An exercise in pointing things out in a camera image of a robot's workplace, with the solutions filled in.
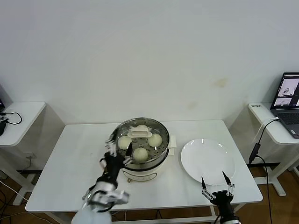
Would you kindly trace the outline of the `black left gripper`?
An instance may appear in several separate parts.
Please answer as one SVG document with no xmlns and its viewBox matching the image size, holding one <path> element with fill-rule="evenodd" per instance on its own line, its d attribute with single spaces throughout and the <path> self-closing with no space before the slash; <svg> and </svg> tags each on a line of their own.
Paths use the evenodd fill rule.
<svg viewBox="0 0 299 224">
<path fill-rule="evenodd" d="M 128 145 L 125 156 L 117 153 L 113 139 L 105 141 L 105 148 L 107 153 L 104 154 L 104 158 L 100 159 L 100 165 L 104 169 L 103 176 L 108 180 L 117 180 L 119 171 L 133 160 L 132 142 Z"/>
</svg>

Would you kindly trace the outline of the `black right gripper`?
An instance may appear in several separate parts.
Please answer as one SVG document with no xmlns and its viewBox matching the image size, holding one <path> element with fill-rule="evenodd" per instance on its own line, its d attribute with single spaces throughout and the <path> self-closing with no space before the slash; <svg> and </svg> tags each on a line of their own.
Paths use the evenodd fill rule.
<svg viewBox="0 0 299 224">
<path fill-rule="evenodd" d="M 209 200 L 213 205 L 216 205 L 220 215 L 234 215 L 234 209 L 231 206 L 233 200 L 233 192 L 235 185 L 231 182 L 230 178 L 222 172 L 224 179 L 227 183 L 228 189 L 213 192 L 212 194 L 207 190 L 203 177 L 201 177 L 202 195 Z"/>
</svg>

